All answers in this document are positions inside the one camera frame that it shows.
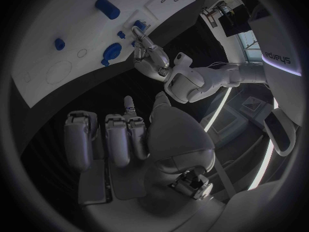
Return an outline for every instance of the blue knob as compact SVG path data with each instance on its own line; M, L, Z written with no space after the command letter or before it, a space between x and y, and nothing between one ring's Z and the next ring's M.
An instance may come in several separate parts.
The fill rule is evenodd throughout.
M116 19L120 15L120 10L107 0L98 0L95 7L101 10L109 19Z
M137 20L134 23L134 26L137 26L141 31L144 31L144 29L146 28L146 25L142 23L140 20Z
M121 39L125 39L126 38L126 35L122 32L122 31L119 31L117 33L117 35L121 38Z
M108 66L109 62L108 60L115 59L119 56L121 52L121 45L119 43L114 43L106 48L106 50L103 53L104 59L101 61L101 64Z
M64 47L65 47L64 41L61 40L61 39L55 40L55 47L56 47L56 49L57 49L58 51L61 51L61 50L64 49Z

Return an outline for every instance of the blue object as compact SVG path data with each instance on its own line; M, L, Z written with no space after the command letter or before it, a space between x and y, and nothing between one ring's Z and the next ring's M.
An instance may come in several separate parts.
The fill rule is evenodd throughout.
M122 32L122 31L119 31L117 33L117 35L121 38L121 39L125 39L126 38L126 35Z
M106 48L106 50L103 53L104 59L101 61L101 64L108 66L109 62L108 60L115 59L119 56L121 52L121 45L119 43L114 43Z
M146 25L142 23L140 20L137 20L134 23L134 26L137 26L141 31L144 31L144 29L146 28Z
M55 40L55 47L58 51L61 51L65 47L64 41L58 38L57 40Z
M116 19L120 15L120 10L107 0L98 0L95 7L101 10L109 19Z

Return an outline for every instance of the light strip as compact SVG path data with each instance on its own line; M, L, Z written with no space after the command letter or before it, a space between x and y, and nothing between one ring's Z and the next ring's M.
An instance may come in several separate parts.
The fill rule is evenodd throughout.
M276 65L276 64L274 64L274 63L269 62L266 58L264 58L263 55L262 55L262 59L263 59L263 61L264 61L265 63L268 63L269 65L271 65L271 66L273 66L273 67L276 67L276 68L278 68L278 69L280 69L280 70L282 70L282 71L286 71L286 72L288 72L288 73L291 73L291 74L294 74L294 75L297 75L297 76L301 76L301 73L288 70L288 69L286 69L286 68L280 67L280 66L278 66L278 65Z
M273 99L273 108L274 109L278 108L278 102L276 101L275 98ZM252 184L251 184L251 186L249 187L248 190L254 189L260 184L260 182L261 182L261 180L262 180L262 178L263 178L263 176L266 172L266 169L268 167L272 152L273 152L273 143L269 139L268 148L267 148L264 160L262 162L262 165L260 167L260 170L258 171L254 181L252 182Z
M218 117L224 103L227 101L227 98L229 97L229 94L231 92L232 88L228 88L226 94L224 95L220 105L218 106L217 110L215 111L214 115L212 116L212 118L210 119L209 123L207 124L207 126L205 127L204 131L207 132L209 130L209 128L212 126L212 124L215 122L216 118Z

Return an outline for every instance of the sharp logo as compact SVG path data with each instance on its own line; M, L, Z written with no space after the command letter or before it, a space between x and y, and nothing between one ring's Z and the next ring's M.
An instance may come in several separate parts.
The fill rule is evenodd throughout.
M284 62L284 64L291 64L290 58L287 58L287 57L281 57L279 55L275 55L275 54L267 53L267 52L265 52L265 56L275 59L275 60L280 60L281 62Z

